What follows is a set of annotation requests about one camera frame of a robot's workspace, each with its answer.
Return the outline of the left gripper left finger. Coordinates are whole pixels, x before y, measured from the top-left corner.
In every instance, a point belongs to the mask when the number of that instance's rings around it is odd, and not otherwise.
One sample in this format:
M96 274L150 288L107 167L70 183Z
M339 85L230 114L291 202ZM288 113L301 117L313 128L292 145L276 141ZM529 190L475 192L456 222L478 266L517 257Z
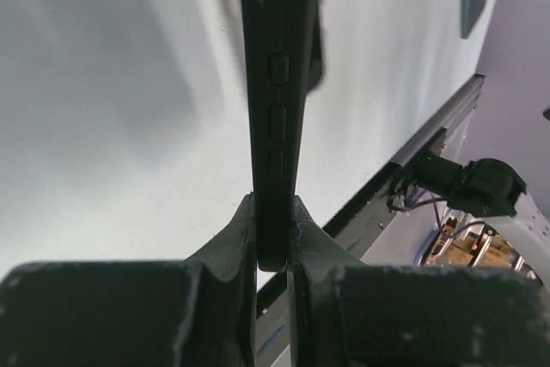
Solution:
M4 366L251 366L254 199L185 260L35 261L1 283Z

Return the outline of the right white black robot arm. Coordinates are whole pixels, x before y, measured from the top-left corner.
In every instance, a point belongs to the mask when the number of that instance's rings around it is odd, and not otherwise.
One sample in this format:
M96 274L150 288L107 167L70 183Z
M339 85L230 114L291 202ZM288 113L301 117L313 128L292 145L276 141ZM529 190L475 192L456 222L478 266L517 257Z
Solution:
M406 212L436 202L484 219L521 252L549 255L549 221L505 162L484 158L463 166L429 151L398 176L387 206Z

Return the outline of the white-edged black smartphone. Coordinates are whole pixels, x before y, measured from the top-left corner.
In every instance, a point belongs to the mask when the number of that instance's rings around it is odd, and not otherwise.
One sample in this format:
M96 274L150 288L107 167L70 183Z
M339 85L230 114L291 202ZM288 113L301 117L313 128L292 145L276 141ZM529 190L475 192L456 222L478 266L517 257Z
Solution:
M321 29L321 4L322 0L316 0L315 20L312 34L312 45L309 61L308 91L310 94L316 90L324 77L323 41Z

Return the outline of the black phone case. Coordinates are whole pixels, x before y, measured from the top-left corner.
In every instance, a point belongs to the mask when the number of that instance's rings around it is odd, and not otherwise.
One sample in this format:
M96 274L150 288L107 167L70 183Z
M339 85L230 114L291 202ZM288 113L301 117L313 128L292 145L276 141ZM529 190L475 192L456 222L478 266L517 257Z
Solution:
M241 0L259 268L282 272L318 0Z

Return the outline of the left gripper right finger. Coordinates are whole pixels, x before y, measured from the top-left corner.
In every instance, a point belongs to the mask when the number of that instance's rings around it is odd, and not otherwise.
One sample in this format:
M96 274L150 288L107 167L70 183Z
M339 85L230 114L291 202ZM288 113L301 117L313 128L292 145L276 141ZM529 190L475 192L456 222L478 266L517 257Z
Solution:
M295 366L546 366L549 301L521 275L369 266L296 199L287 266Z

